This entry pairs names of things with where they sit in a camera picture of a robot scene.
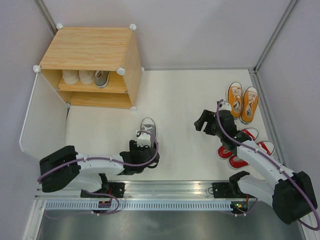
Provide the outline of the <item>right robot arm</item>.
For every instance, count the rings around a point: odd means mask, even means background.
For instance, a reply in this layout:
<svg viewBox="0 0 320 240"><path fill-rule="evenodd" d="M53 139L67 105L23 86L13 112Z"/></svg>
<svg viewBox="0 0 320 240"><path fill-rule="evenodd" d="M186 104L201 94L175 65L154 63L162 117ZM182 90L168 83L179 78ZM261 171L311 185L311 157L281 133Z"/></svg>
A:
<svg viewBox="0 0 320 240"><path fill-rule="evenodd" d="M277 217L289 225L314 213L318 221L317 200L311 178L280 164L245 132L237 129L231 112L204 110L194 122L196 131L220 138L222 146L247 162L264 179L240 171L229 178L228 192L239 198L250 195L272 207Z"/></svg>

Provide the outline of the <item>grey sneaker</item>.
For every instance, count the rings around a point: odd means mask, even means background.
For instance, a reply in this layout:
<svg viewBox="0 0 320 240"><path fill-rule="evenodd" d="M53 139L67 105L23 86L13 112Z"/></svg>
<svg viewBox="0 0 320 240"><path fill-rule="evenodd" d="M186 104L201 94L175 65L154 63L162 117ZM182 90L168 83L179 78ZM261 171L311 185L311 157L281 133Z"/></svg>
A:
<svg viewBox="0 0 320 240"><path fill-rule="evenodd" d="M97 88L103 89L109 83L110 71L97 70L95 72L95 85Z"/></svg>
<svg viewBox="0 0 320 240"><path fill-rule="evenodd" d="M145 117L140 124L140 130L151 133L151 147L154 146L157 137L157 126L155 121L150 117Z"/></svg>

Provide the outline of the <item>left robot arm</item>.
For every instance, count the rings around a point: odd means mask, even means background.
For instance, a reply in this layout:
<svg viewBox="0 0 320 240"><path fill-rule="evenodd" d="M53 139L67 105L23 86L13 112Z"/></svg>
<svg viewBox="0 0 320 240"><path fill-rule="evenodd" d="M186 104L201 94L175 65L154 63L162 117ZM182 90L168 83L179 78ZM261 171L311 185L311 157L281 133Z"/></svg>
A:
<svg viewBox="0 0 320 240"><path fill-rule="evenodd" d="M53 193L65 188L80 189L103 198L109 193L108 177L132 176L145 168L158 166L159 144L138 146L129 141L129 151L116 155L88 155L76 152L73 145L67 145L44 157L39 162L41 184L44 193Z"/></svg>

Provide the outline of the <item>beige canvas shoe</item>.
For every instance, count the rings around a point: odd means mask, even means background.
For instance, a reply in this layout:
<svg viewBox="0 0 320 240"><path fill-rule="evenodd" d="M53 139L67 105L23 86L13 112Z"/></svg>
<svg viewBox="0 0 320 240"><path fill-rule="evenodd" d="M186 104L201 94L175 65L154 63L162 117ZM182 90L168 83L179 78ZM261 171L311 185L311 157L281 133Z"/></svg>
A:
<svg viewBox="0 0 320 240"><path fill-rule="evenodd" d="M94 70L79 70L79 79L82 84L90 85L95 82L95 71Z"/></svg>
<svg viewBox="0 0 320 240"><path fill-rule="evenodd" d="M79 81L79 72L78 70L64 69L62 70L62 78L67 85L74 85Z"/></svg>

